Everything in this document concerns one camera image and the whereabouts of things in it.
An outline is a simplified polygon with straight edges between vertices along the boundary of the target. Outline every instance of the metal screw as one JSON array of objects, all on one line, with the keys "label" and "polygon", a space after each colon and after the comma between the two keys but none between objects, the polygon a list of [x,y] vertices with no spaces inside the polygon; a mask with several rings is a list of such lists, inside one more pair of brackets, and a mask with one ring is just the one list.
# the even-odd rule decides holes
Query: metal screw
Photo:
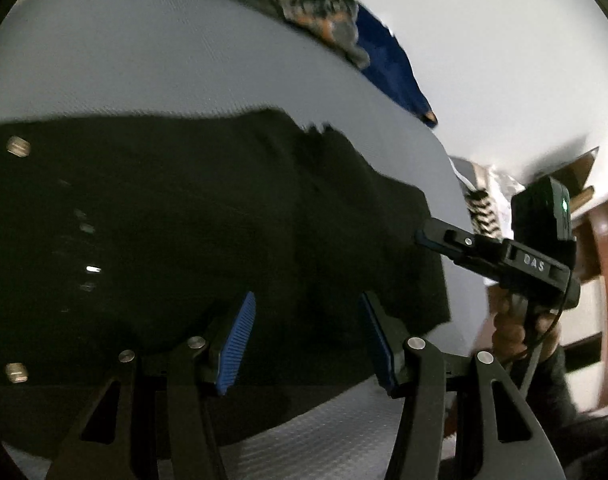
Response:
[{"label": "metal screw", "polygon": [[28,156],[31,153],[31,144],[21,137],[11,137],[6,143],[6,150],[17,156]]},{"label": "metal screw", "polygon": [[130,363],[131,361],[133,361],[133,359],[135,359],[135,352],[133,352],[132,350],[125,350],[124,352],[120,353],[118,359],[122,363]]},{"label": "metal screw", "polygon": [[486,351],[479,352],[479,354],[477,354],[477,358],[479,359],[479,362],[484,363],[485,365],[489,365],[490,363],[495,361],[495,358],[492,356],[492,354]]},{"label": "metal screw", "polygon": [[190,337],[188,339],[187,343],[188,343],[188,346],[190,346],[190,348],[198,349],[198,348],[202,348],[204,345],[206,345],[206,339],[204,339],[200,335],[196,335],[196,336]]},{"label": "metal screw", "polygon": [[6,376],[13,384],[28,381],[28,371],[22,363],[9,363],[6,365]]},{"label": "metal screw", "polygon": [[408,346],[415,350],[423,350],[426,348],[426,341],[424,341],[421,337],[411,337],[407,341]]}]

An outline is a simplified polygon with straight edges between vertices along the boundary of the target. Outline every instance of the black cloth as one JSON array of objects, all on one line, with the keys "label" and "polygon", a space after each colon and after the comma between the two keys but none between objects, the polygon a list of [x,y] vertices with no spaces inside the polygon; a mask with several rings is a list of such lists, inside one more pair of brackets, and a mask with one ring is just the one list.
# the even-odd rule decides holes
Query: black cloth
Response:
[{"label": "black cloth", "polygon": [[591,418],[578,412],[565,374],[564,350],[559,347],[536,368],[526,400],[567,469],[568,478],[606,480],[608,418]]},{"label": "black cloth", "polygon": [[429,214],[340,132],[276,110],[0,125],[0,363],[31,384],[93,382],[252,290],[239,383],[351,386],[372,374],[360,292],[418,335],[449,320],[441,260],[414,241]]}]

